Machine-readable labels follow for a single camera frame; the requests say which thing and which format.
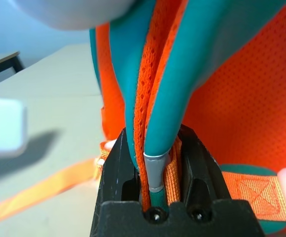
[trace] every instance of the teal fabric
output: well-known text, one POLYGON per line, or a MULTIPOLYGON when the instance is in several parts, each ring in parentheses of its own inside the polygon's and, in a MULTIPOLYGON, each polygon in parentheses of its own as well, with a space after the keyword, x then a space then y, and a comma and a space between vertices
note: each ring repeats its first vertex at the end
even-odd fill
MULTIPOLYGON (((133 132, 136 90, 142 52, 156 0, 140 0, 110 23, 111 58, 125 101, 132 161, 138 168, 133 132)), ((178 133, 192 92, 267 23, 286 0, 190 0, 157 93, 144 151, 164 154, 178 133)), ((160 194, 152 194, 158 203, 160 194)))
POLYGON ((89 30, 89 39, 90 39, 90 49, 91 49, 96 79, 98 82, 99 89, 101 90, 100 75, 99 75, 99 68, 98 68, 98 61, 97 61, 96 29, 95 28, 89 30))
POLYGON ((136 168, 133 121, 137 83, 145 38, 156 0, 139 1, 127 15, 111 22, 110 48, 114 72, 125 101, 128 145, 136 168))
MULTIPOLYGON (((240 174, 252 174, 252 175, 276 175, 272 170, 244 164, 223 164, 220 165, 220 169, 226 172, 234 172, 240 174)), ((286 228, 286 222, 284 221, 264 221, 259 220, 259 223, 265 232, 265 234, 270 235, 277 233, 286 228)))
POLYGON ((149 192, 149 195, 151 197, 152 206, 158 206, 162 208, 164 211, 168 211, 165 189, 162 189, 157 193, 149 192))
POLYGON ((168 151, 192 92, 255 36, 285 3, 286 0, 188 2, 148 124, 144 149, 147 155, 168 151))

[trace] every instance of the table leg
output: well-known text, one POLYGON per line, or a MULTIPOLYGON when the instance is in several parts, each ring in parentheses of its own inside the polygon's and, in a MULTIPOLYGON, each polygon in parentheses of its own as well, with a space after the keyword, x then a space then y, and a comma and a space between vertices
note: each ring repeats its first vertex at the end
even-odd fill
POLYGON ((15 73, 20 72, 21 70, 24 69, 22 63, 20 62, 20 60, 17 56, 11 58, 10 61, 12 63, 12 66, 13 66, 15 73))

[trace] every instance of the black screw head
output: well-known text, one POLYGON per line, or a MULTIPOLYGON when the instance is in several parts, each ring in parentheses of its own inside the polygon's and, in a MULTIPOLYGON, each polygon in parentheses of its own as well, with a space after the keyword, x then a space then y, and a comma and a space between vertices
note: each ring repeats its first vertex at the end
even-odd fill
POLYGON ((144 213, 144 218, 151 224, 161 224, 167 219, 167 213, 159 207, 151 207, 144 213))
POLYGON ((188 213, 194 221, 199 223, 206 223, 212 220, 212 212, 209 209, 193 207, 188 213))

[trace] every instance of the blue wall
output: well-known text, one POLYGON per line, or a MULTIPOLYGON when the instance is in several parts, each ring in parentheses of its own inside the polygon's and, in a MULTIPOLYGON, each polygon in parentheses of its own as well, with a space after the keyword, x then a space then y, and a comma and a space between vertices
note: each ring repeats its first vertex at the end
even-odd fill
MULTIPOLYGON (((89 32, 61 32, 51 29, 16 10, 8 0, 0 0, 0 53, 20 51, 28 67, 68 44, 89 42, 89 32)), ((13 75, 0 74, 0 81, 13 75)))

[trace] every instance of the orange mesh fabric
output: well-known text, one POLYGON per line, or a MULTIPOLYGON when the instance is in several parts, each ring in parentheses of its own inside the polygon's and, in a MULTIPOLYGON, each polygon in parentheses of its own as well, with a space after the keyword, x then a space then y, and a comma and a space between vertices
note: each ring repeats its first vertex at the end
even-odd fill
POLYGON ((150 207, 147 173, 143 157, 147 106, 159 60, 179 4, 179 0, 158 0, 156 2, 141 59, 135 103, 134 143, 140 171, 144 211, 150 207))
POLYGON ((219 164, 286 167, 286 6, 193 93, 183 123, 219 164))
POLYGON ((109 44, 109 24, 96 28, 97 58, 104 107, 102 124, 108 140, 116 139, 125 127, 124 102, 114 74, 109 44))

